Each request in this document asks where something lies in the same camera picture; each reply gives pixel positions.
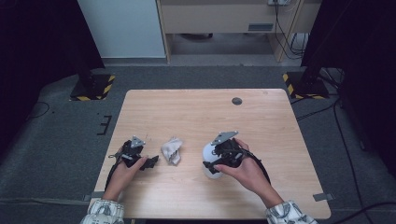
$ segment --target metal bracket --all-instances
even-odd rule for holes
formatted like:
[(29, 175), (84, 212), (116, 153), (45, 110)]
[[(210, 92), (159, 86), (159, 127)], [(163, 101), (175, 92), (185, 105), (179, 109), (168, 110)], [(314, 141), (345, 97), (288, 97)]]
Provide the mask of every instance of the metal bracket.
[(213, 140), (213, 142), (210, 143), (210, 145), (215, 146), (218, 144), (221, 144), (228, 139), (236, 136), (238, 134), (238, 131), (233, 131), (233, 132), (227, 132), (227, 133), (219, 133), (219, 135)]
[(320, 193), (320, 194), (314, 194), (313, 196), (314, 196), (315, 202), (319, 202), (319, 201), (323, 201), (323, 200), (331, 201), (331, 200), (335, 199), (331, 193), (328, 193), (328, 194)]
[(145, 145), (146, 142), (140, 140), (138, 137), (133, 136), (132, 140), (131, 140), (131, 147), (141, 147), (143, 145)]

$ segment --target power strip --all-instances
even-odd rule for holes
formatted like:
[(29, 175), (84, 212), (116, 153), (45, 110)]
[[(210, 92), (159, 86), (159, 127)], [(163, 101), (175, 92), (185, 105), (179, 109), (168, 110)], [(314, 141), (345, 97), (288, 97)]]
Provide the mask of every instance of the power strip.
[(269, 6), (279, 5), (279, 6), (287, 6), (290, 5), (291, 0), (268, 0)]

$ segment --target wrist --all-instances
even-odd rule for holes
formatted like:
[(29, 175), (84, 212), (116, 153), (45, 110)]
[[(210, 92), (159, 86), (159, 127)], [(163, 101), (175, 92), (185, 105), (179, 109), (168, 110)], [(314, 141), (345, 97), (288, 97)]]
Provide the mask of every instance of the wrist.
[(104, 195), (102, 196), (102, 199), (117, 202), (119, 200), (119, 197), (120, 197), (119, 190), (107, 189)]
[(262, 202), (267, 208), (277, 206), (278, 204), (284, 202), (272, 186), (262, 189), (260, 192), (257, 193), (257, 195), (262, 199)]

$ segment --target black curtain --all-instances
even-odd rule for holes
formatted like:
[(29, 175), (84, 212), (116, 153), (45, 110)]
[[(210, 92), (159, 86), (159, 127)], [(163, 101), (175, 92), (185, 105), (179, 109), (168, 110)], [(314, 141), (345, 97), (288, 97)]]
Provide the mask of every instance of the black curtain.
[(339, 91), (363, 142), (396, 176), (396, 1), (323, 0), (302, 66), (345, 71)]
[(77, 73), (75, 58), (104, 68), (77, 0), (0, 0), (0, 159), (40, 90)]

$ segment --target finger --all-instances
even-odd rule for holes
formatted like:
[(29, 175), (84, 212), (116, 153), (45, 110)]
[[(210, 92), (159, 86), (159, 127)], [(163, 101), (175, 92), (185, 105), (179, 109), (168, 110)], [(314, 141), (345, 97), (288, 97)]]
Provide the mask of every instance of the finger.
[(146, 162), (147, 159), (148, 159), (148, 157), (142, 157), (142, 158), (140, 158), (137, 162), (134, 163), (133, 166), (131, 166), (131, 168), (132, 168), (133, 170), (137, 171), (138, 169), (140, 169), (140, 167), (142, 167), (142, 166), (145, 164), (145, 162)]
[(241, 139), (235, 138), (236, 143), (246, 150), (248, 150), (248, 144), (244, 143)]
[(227, 166), (227, 165), (223, 165), (223, 164), (217, 164), (214, 166), (216, 170), (226, 174), (226, 175), (230, 175), (233, 176), (234, 173), (234, 168)]

